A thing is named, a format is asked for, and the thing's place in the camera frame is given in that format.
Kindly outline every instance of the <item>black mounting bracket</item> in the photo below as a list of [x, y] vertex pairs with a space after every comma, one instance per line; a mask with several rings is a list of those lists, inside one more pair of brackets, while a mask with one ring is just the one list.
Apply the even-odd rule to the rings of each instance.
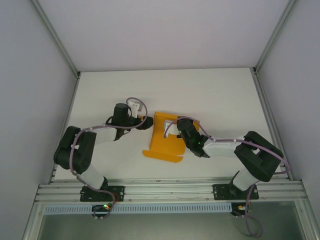
[[[212, 185], [213, 197], [214, 200], [247, 200], [249, 194], [249, 188], [246, 191], [240, 191], [239, 194], [231, 194], [231, 185], [230, 184], [214, 184]], [[254, 188], [250, 196], [251, 200], [259, 199], [259, 193], [257, 186], [254, 185]]]
[[239, 209], [240, 207], [244, 207], [244, 206], [246, 206], [245, 202], [232, 202], [231, 203], [231, 209], [232, 209], [231, 214], [233, 216], [243, 216], [243, 215], [245, 215], [246, 211], [242, 210], [242, 209]]
[[[117, 202], [123, 202], [125, 196], [125, 186], [107, 186], [103, 190], [107, 190], [114, 194]], [[80, 202], [111, 202], [111, 195], [105, 192], [94, 191], [86, 186], [83, 186], [80, 191]]]

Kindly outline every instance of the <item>robotic arm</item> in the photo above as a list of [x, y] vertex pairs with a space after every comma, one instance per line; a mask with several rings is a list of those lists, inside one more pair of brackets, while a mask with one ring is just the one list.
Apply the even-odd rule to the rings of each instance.
[[[177, 137], [182, 138], [186, 147], [197, 157], [234, 157], [243, 163], [245, 168], [238, 171], [229, 183], [229, 191], [234, 198], [259, 181], [269, 182], [280, 163], [277, 157], [264, 150], [254, 152], [258, 149], [255, 146], [232, 139], [229, 142], [209, 139], [206, 135], [201, 135], [193, 125], [193, 121], [187, 118], [178, 120], [177, 124], [171, 125], [171, 127], [177, 128], [179, 134]], [[278, 148], [255, 131], [249, 131], [245, 136], [238, 139], [264, 147], [281, 158], [284, 156]]]
[[81, 191], [81, 199], [87, 202], [108, 201], [110, 196], [96, 190], [109, 191], [108, 180], [101, 175], [91, 164], [94, 147], [97, 144], [119, 140], [123, 135], [129, 133], [135, 127], [138, 130], [149, 129], [153, 125], [153, 118], [138, 116], [142, 109], [142, 102], [127, 101], [127, 103], [117, 103], [114, 107], [113, 116], [109, 117], [102, 127], [82, 132], [76, 145], [73, 147], [76, 136], [81, 129], [69, 126], [53, 156], [54, 163], [63, 169], [70, 169], [70, 155], [73, 148], [72, 168], [76, 178], [85, 184]]

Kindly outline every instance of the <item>orange object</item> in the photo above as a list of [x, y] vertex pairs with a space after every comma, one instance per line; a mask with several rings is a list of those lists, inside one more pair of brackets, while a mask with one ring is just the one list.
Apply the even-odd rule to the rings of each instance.
[[[142, 154], [145, 157], [164, 160], [168, 162], [178, 163], [183, 159], [186, 151], [186, 145], [182, 138], [177, 138], [176, 135], [169, 134], [164, 138], [165, 121], [173, 121], [178, 116], [174, 114], [155, 112], [153, 117], [153, 133], [149, 150], [143, 150]], [[194, 126], [199, 130], [199, 126], [194, 122]]]

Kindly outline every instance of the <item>purple cable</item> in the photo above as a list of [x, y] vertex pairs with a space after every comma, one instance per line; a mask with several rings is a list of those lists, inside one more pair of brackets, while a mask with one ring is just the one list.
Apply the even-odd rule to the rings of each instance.
[[[139, 124], [135, 125], [135, 126], [113, 126], [113, 125], [106, 125], [106, 124], [103, 124], [103, 125], [98, 125], [98, 126], [92, 126], [92, 127], [87, 127], [87, 128], [84, 128], [82, 129], [74, 138], [74, 141], [72, 143], [72, 147], [71, 147], [71, 151], [70, 151], [70, 157], [69, 157], [69, 168], [70, 168], [70, 171], [71, 173], [74, 175], [74, 176], [77, 176], [77, 173], [75, 172], [74, 168], [73, 168], [73, 165], [72, 165], [72, 161], [73, 161], [73, 158], [74, 158], [74, 152], [75, 152], [75, 147], [77, 145], [77, 142], [78, 142], [78, 139], [79, 137], [81, 136], [81, 134], [83, 134], [84, 132], [86, 131], [89, 131], [89, 130], [97, 130], [97, 129], [104, 129], [104, 128], [117, 128], [117, 129], [135, 129], [139, 126], [141, 126], [142, 124], [144, 124], [144, 122], [147, 120], [147, 116], [148, 116], [148, 109], [147, 109], [147, 106], [145, 105], [145, 103], [143, 101], [141, 101], [140, 99], [136, 98], [136, 97], [129, 97], [126, 99], [126, 103], [128, 103], [128, 101], [130, 99], [133, 99], [133, 100], [137, 100], [139, 101], [144, 109], [145, 109], [145, 117], [143, 118], [142, 122], [140, 122]], [[116, 202], [116, 198], [115, 198], [115, 195], [110, 192], [110, 191], [107, 191], [107, 190], [100, 190], [100, 189], [96, 189], [90, 185], [88, 185], [86, 182], [84, 182], [83, 180], [81, 180], [80, 178], [76, 177], [76, 179], [78, 179], [81, 183], [83, 183], [85, 186], [87, 186], [89, 189], [93, 190], [93, 191], [96, 191], [96, 192], [99, 192], [99, 193], [106, 193], [106, 194], [109, 194], [111, 197], [112, 197], [112, 201], [113, 201], [113, 204], [112, 206], [110, 207], [109, 209], [109, 212], [103, 217], [104, 219], [109, 216], [109, 214], [111, 213], [114, 205], [115, 205], [115, 202]]]
[[98, 211], [98, 210], [101, 210], [101, 209], [104, 209], [104, 208], [101, 206], [101, 207], [96, 207], [96, 208], [94, 209], [94, 211], [93, 211], [93, 217], [94, 217], [94, 218], [96, 218], [96, 213], [97, 213], [97, 211]]
[[[254, 216], [249, 216], [248, 215], [248, 208], [249, 208], [249, 200], [250, 200], [250, 196], [251, 196], [251, 193], [254, 189], [255, 185], [252, 185], [250, 187], [250, 190], [249, 190], [249, 193], [248, 193], [248, 196], [246, 198], [246, 201], [245, 201], [245, 210], [244, 210], [244, 220], [245, 220], [245, 225], [246, 225], [246, 229], [248, 230], [249, 234], [252, 236], [252, 237], [255, 237], [255, 238], [260, 238], [263, 234], [264, 234], [264, 227], [262, 225], [262, 223]], [[248, 222], [248, 219], [254, 219], [256, 220], [259, 225], [260, 225], [260, 233], [259, 234], [254, 234], [251, 229], [250, 229], [250, 226], [249, 226], [249, 222]]]
[[[271, 150], [269, 150], [269, 149], [267, 149], [267, 148], [265, 148], [265, 147], [263, 147], [263, 146], [260, 146], [260, 145], [258, 145], [258, 144], [252, 143], [252, 142], [250, 142], [250, 141], [245, 141], [245, 140], [242, 140], [242, 139], [214, 139], [214, 138], [211, 137], [211, 136], [206, 132], [206, 130], [200, 125], [199, 121], [195, 120], [195, 119], [192, 118], [192, 117], [182, 116], [182, 117], [178, 117], [177, 119], [173, 120], [173, 121], [168, 125], [168, 127], [165, 129], [165, 131], [164, 131], [164, 136], [163, 136], [164, 138], [166, 138], [166, 133], [167, 133], [167, 131], [169, 130], [170, 126], [171, 126], [172, 124], [174, 124], [175, 122], [177, 122], [178, 120], [180, 120], [180, 119], [190, 119], [190, 120], [196, 122], [196, 124], [198, 124], [199, 128], [200, 128], [200, 129], [203, 131], [203, 133], [205, 134], [205, 136], [206, 136], [207, 138], [209, 138], [210, 140], [214, 141], [214, 142], [221, 142], [221, 143], [223, 143], [223, 142], [226, 142], [226, 143], [231, 142], [231, 143], [234, 143], [234, 142], [236, 141], [236, 142], [239, 142], [239, 143], [251, 145], [251, 146], [253, 146], [253, 147], [255, 147], [255, 148], [258, 148], [258, 149], [260, 149], [260, 150], [263, 150], [263, 151], [271, 154], [272, 156], [275, 156], [275, 157], [276, 157], [277, 159], [279, 159], [282, 163], [284, 163], [284, 165], [285, 165], [285, 167], [286, 167], [286, 170], [285, 170], [285, 171], [275, 172], [275, 173], [274, 173], [275, 175], [286, 174], [287, 172], [290, 171], [290, 166], [289, 166], [288, 162], [287, 162], [286, 160], [284, 160], [284, 159], [283, 159], [281, 156], [279, 156], [278, 154], [274, 153], [273, 151], [271, 151]], [[249, 190], [249, 193], [248, 193], [248, 196], [247, 196], [247, 199], [246, 199], [246, 201], [245, 201], [245, 214], [244, 214], [244, 219], [245, 219], [246, 228], [247, 228], [249, 234], [250, 234], [252, 237], [260, 238], [260, 237], [263, 235], [263, 232], [264, 232], [264, 228], [263, 228], [261, 222], [260, 222], [256, 217], [254, 217], [254, 216], [249, 216], [249, 215], [248, 215], [249, 200], [250, 200], [251, 193], [252, 193], [252, 191], [253, 191], [253, 189], [254, 189], [254, 186], [255, 186], [255, 185], [252, 185], [252, 186], [251, 186], [251, 188], [250, 188], [250, 190]], [[249, 219], [249, 218], [254, 219], [254, 220], [256, 220], [256, 221], [259, 223], [260, 229], [261, 229], [260, 234], [254, 234], [254, 233], [251, 231], [250, 226], [249, 226], [249, 222], [248, 222], [248, 219]]]

